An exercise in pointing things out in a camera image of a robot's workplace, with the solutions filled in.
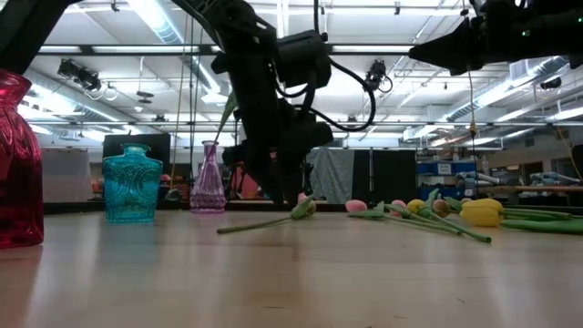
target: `fluorescent light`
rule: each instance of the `fluorescent light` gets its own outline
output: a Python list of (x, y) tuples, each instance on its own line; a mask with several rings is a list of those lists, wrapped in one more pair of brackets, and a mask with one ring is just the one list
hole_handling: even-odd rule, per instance
[(189, 53), (190, 50), (197, 52), (197, 46), (93, 46), (93, 51), (102, 53), (127, 54), (127, 53)]
[(102, 112), (100, 110), (97, 110), (95, 108), (91, 108), (91, 107), (85, 106), (85, 109), (91, 110), (92, 112), (94, 112), (96, 114), (99, 114), (102, 117), (109, 119), (110, 121), (119, 122), (119, 119), (114, 118), (114, 117), (112, 117), (112, 116), (110, 116), (110, 115), (108, 115), (108, 114), (106, 114), (106, 113), (104, 113), (104, 112)]
[(369, 133), (367, 138), (402, 138), (401, 132), (373, 132)]
[(500, 118), (496, 119), (496, 122), (504, 122), (504, 121), (508, 121), (509, 119), (514, 119), (517, 118), (523, 114), (526, 114), (528, 112), (528, 110), (526, 109), (519, 109), (519, 110), (515, 110), (513, 112), (510, 112)]
[(217, 94), (217, 93), (209, 93), (206, 96), (202, 97), (201, 100), (204, 101), (205, 104), (214, 104), (214, 105), (220, 105), (220, 104), (226, 104), (227, 103), (227, 97)]
[(439, 140), (436, 140), (436, 141), (432, 142), (431, 143), (431, 146), (432, 147), (438, 147), (438, 146), (441, 146), (441, 145), (446, 144), (447, 142), (449, 142), (449, 141), (446, 138), (441, 138)]
[(455, 126), (454, 125), (451, 125), (451, 124), (435, 123), (435, 126), (437, 128), (447, 128), (447, 129), (453, 129), (453, 128), (455, 128)]
[(83, 137), (103, 142), (106, 138), (106, 134), (100, 131), (86, 130), (83, 131)]
[(464, 143), (464, 145), (465, 146), (484, 145), (484, 144), (486, 144), (488, 142), (492, 142), (496, 139), (497, 138), (477, 138), (474, 140), (474, 142), (472, 142), (472, 140), (469, 140), (466, 143)]
[(413, 135), (413, 138), (424, 137), (427, 134), (437, 130), (438, 128), (439, 127), (435, 126), (435, 125), (424, 126), (424, 127), (420, 128), (419, 131), (415, 132), (415, 134)]
[(333, 46), (333, 52), (349, 52), (349, 53), (397, 53), (407, 55), (412, 46)]
[(333, 132), (332, 136), (334, 138), (348, 138), (349, 133), (348, 132)]
[(44, 112), (37, 109), (32, 109), (24, 105), (18, 105), (16, 112), (23, 117), (24, 119), (38, 119), (38, 118), (47, 118), (47, 119), (55, 119), (61, 120), (61, 118), (57, 118), (51, 115), (49, 112)]
[[(326, 13), (337, 15), (394, 15), (394, 8), (393, 7), (326, 8)], [(426, 15), (426, 16), (459, 15), (459, 9), (401, 8), (400, 15)]]
[(43, 53), (80, 54), (81, 48), (78, 46), (41, 46), (38, 52), (40, 54)]
[(583, 108), (575, 108), (575, 109), (563, 110), (561, 112), (558, 112), (555, 115), (551, 115), (551, 116), (547, 117), (546, 120), (547, 120), (547, 122), (552, 122), (552, 121), (556, 121), (556, 120), (575, 118), (575, 117), (580, 116), (580, 115), (583, 115)]
[(504, 138), (515, 138), (515, 137), (518, 137), (520, 135), (523, 135), (523, 134), (525, 134), (527, 132), (530, 132), (532, 130), (534, 130), (534, 129), (533, 128), (523, 129), (523, 130), (520, 130), (520, 131), (517, 131), (517, 132), (514, 132), (514, 133), (510, 133), (509, 135), (504, 136)]
[(29, 126), (33, 130), (33, 132), (35, 132), (35, 133), (47, 134), (47, 135), (52, 134), (51, 131), (47, 128), (39, 127), (38, 125), (34, 125), (34, 124), (29, 124)]

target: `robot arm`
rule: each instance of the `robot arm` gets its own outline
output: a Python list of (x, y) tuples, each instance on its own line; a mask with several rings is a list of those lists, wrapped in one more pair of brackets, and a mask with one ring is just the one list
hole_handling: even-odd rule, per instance
[(583, 63), (583, 0), (473, 0), (477, 16), (449, 35), (413, 47), (409, 57), (449, 69), (453, 76), (497, 62), (569, 56)]
[[(247, 140), (225, 149), (229, 162), (245, 162), (248, 174), (276, 203), (295, 204), (302, 188), (302, 161), (313, 147), (332, 141), (337, 128), (360, 131), (374, 119), (374, 96), (364, 81), (328, 57), (328, 46), (316, 31), (278, 39), (276, 30), (256, 16), (244, 0), (172, 0), (196, 19), (222, 49), (212, 63), (215, 73), (227, 72), (239, 104)], [(24, 74), (65, 9), (79, 0), (9, 0), (0, 13), (0, 68)], [(325, 87), (331, 66), (357, 79), (371, 97), (371, 116), (359, 128), (339, 126), (312, 109), (315, 89)], [(278, 98), (279, 82), (306, 85), (303, 105)]]

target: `turquoise glass vase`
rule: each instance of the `turquoise glass vase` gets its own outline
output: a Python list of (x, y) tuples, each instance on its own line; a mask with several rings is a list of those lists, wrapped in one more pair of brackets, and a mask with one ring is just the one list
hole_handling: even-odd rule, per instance
[(112, 223), (153, 222), (162, 162), (146, 157), (150, 147), (122, 144), (124, 154), (103, 159), (106, 218)]

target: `black partition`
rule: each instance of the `black partition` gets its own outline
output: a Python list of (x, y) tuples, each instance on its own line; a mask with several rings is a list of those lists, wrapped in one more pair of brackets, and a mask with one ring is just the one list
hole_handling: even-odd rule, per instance
[(356, 150), (353, 166), (353, 200), (370, 201), (370, 151)]
[(418, 197), (415, 152), (373, 151), (373, 202)]

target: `pink tulip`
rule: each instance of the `pink tulip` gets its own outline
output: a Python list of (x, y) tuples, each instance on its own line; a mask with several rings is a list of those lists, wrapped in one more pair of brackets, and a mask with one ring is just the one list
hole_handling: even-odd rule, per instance
[(308, 196), (306, 196), (306, 194), (304, 194), (304, 193), (299, 194), (298, 195), (298, 204), (301, 203), (302, 200), (305, 200), (307, 198), (308, 198)]
[[(391, 202), (391, 205), (402, 206), (404, 209), (407, 208), (407, 204), (405, 204), (404, 201), (402, 201), (402, 200), (393, 200)], [(399, 218), (401, 217), (401, 214), (399, 214), (393, 210), (391, 210), (391, 212), (389, 214), (392, 216), (395, 216), (395, 217), (399, 217)]]
[(346, 210), (349, 212), (356, 212), (366, 210), (368, 207), (362, 200), (348, 200), (346, 201)]

